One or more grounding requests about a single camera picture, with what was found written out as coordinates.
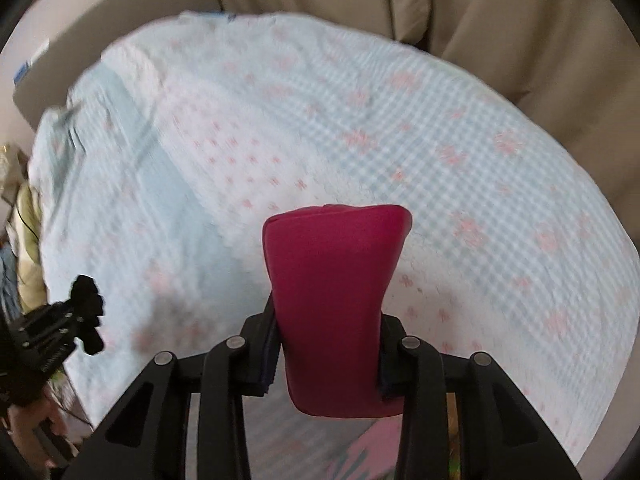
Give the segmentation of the left hand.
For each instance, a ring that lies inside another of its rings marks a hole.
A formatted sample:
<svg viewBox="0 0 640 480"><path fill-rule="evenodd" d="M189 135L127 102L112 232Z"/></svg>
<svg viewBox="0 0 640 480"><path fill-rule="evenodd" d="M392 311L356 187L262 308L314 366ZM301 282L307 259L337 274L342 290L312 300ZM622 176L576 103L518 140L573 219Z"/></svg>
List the left hand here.
<svg viewBox="0 0 640 480"><path fill-rule="evenodd" d="M48 390L26 406L11 405L8 409L11 438L21 456L33 470L47 470L50 457L35 435L35 429L49 419L52 432L58 436L67 434L67 425L63 414Z"/></svg>

